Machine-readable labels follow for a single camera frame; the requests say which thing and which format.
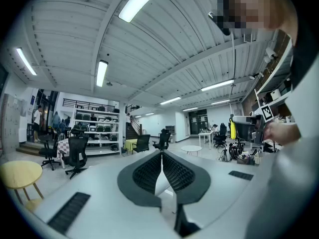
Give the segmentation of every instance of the checkered tablecloth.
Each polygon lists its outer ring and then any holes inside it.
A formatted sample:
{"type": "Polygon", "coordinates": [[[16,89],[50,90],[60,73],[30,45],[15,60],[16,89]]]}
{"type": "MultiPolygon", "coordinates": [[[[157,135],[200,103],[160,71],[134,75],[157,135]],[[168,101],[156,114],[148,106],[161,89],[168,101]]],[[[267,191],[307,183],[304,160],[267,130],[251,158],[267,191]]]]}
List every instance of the checkered tablecloth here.
{"type": "Polygon", "coordinates": [[[66,153],[66,155],[69,155],[69,139],[64,139],[62,141],[58,142],[58,153],[57,153],[57,157],[61,158],[61,154],[60,154],[60,150],[64,151],[66,153]]]}

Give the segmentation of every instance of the floor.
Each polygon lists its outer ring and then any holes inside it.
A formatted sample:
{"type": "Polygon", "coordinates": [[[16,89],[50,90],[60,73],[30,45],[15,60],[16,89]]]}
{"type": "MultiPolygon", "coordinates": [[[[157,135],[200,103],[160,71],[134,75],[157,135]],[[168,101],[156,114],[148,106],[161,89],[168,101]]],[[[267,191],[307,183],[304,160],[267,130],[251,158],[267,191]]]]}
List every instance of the floor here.
{"type": "MultiPolygon", "coordinates": [[[[154,141],[159,141],[158,138],[152,138],[150,139],[150,150],[148,153],[152,153],[155,148],[152,146],[152,140],[154,141]]],[[[227,144],[230,142],[234,142],[233,140],[227,139],[227,144]]],[[[199,140],[198,138],[189,138],[187,140],[178,142],[178,143],[170,143],[168,150],[170,152],[183,152],[186,154],[185,151],[182,151],[180,148],[182,146],[186,145],[199,145],[199,140]]],[[[213,147],[212,143],[212,148],[211,150],[209,149],[209,144],[206,143],[204,144],[203,139],[201,140],[201,147],[202,150],[198,152],[198,157],[201,158],[207,158],[207,159],[212,159],[212,160],[218,160],[222,148],[215,148],[213,147]]],[[[119,159],[119,158],[125,158],[122,155],[103,155],[103,156],[89,156],[86,166],[84,168],[88,168],[90,166],[98,165],[104,162],[108,162],[110,159],[119,159]]],[[[12,152],[10,154],[2,155],[0,158],[0,165],[3,163],[6,163],[8,161],[14,161],[14,160],[30,160],[33,162],[36,162],[38,164],[41,164],[42,161],[44,160],[43,157],[38,157],[38,156],[32,156],[28,154],[24,154],[21,152],[12,152]]],[[[70,181],[70,174],[66,175],[65,170],[62,169],[62,166],[59,166],[58,164],[54,164],[55,170],[51,170],[50,165],[46,165],[43,167],[43,174],[41,178],[36,182],[38,188],[42,192],[44,197],[49,196],[52,194],[55,190],[57,190],[59,187],[62,185],[66,184],[67,182],[70,181]]],[[[66,170],[72,169],[72,167],[66,165],[66,170]]],[[[31,199],[36,199],[39,198],[39,195],[37,194],[36,190],[34,187],[29,186],[26,188],[28,195],[30,196],[31,199]]],[[[14,194],[13,190],[9,190],[10,194],[12,197],[16,197],[14,194]]],[[[22,201],[25,203],[27,201],[23,190],[18,190],[20,197],[22,201]]],[[[165,220],[168,222],[168,224],[173,228],[174,226],[174,221],[175,221],[175,214],[172,213],[172,193],[173,190],[171,187],[169,187],[167,190],[165,190],[162,194],[159,195],[159,197],[162,199],[162,215],[165,218],[165,220]]]]}

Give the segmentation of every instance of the white desk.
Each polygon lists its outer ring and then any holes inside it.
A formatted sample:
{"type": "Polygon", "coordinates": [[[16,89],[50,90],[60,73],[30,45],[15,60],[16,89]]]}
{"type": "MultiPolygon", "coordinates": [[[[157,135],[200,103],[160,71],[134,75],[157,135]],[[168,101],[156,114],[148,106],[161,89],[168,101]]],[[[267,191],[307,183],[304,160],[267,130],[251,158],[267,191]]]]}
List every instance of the white desk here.
{"type": "Polygon", "coordinates": [[[200,146],[196,146],[196,145],[187,145],[187,146],[183,146],[182,148],[180,148],[183,151],[186,151],[186,154],[190,154],[192,152],[197,151],[197,156],[198,156],[198,152],[202,149],[200,146]]]}
{"type": "Polygon", "coordinates": [[[211,138],[211,135],[212,135],[213,133],[214,133],[214,131],[208,132],[208,133],[199,133],[199,134],[198,134],[198,137],[199,137],[199,146],[201,146],[201,145],[200,145],[200,136],[201,136],[201,135],[204,136],[204,144],[205,144],[205,136],[207,136],[207,138],[208,138],[208,140],[209,140],[209,149],[211,149],[210,138],[211,138]]]}

